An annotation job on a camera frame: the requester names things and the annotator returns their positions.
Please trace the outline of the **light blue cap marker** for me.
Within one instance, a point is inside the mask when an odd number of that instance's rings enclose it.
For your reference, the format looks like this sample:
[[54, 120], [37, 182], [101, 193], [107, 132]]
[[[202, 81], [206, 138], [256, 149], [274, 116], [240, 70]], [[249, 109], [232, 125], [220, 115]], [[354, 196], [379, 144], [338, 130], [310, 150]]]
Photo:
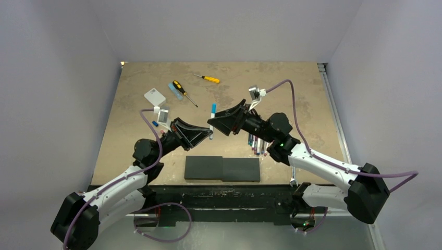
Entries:
[[[216, 103], [212, 104], [212, 108], [211, 108], [211, 119], [215, 117], [216, 114]], [[210, 130], [213, 132], [214, 131], [214, 127], [212, 125], [210, 125]], [[209, 136], [209, 139], [212, 140], [213, 139], [213, 134], [211, 134]]]

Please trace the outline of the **magenta cap marker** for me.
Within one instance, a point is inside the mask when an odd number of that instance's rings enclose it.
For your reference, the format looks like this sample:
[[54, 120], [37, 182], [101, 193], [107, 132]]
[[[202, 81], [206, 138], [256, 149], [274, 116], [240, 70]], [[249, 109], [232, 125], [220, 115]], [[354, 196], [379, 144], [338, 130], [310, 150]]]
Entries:
[[255, 155], [258, 155], [258, 149], [257, 149], [257, 143], [258, 143], [258, 138], [257, 137], [255, 137], [254, 138], [254, 142], [253, 142], [253, 150], [254, 150], [254, 154]]

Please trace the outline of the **blue white marker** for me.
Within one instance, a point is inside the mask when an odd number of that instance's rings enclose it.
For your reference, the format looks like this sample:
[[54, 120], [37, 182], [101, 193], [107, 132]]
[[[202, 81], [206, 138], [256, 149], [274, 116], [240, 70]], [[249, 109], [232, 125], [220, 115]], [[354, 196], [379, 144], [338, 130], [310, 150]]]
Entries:
[[258, 138], [256, 143], [256, 154], [261, 155], [261, 149], [262, 149], [262, 139]]

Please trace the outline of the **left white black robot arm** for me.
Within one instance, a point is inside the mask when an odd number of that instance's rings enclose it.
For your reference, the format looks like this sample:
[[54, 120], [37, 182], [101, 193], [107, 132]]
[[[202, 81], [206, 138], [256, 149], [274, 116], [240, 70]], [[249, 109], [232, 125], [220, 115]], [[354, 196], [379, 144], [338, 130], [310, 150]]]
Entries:
[[134, 145], [134, 162], [123, 173], [89, 192], [65, 197], [51, 233], [62, 242], [63, 249], [88, 249], [101, 232], [126, 214], [151, 212], [155, 198], [141, 189], [159, 175], [163, 167], [160, 159], [179, 147], [188, 151], [212, 133], [209, 128], [176, 118], [162, 136], [139, 139]]

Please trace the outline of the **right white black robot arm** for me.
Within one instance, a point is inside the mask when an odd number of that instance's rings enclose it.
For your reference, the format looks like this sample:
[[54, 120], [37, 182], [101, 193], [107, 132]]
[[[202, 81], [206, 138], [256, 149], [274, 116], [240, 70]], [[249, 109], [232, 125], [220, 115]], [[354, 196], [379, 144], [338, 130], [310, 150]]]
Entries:
[[347, 164], [310, 149], [290, 135], [292, 126], [283, 112], [263, 120], [250, 112], [242, 100], [233, 108], [217, 112], [207, 123], [224, 135], [243, 130], [269, 142], [266, 151], [274, 161], [306, 170], [332, 183], [332, 186], [302, 184], [298, 188], [300, 193], [292, 199], [297, 211], [305, 212], [311, 207], [342, 209], [361, 222], [373, 224], [390, 196], [375, 166]]

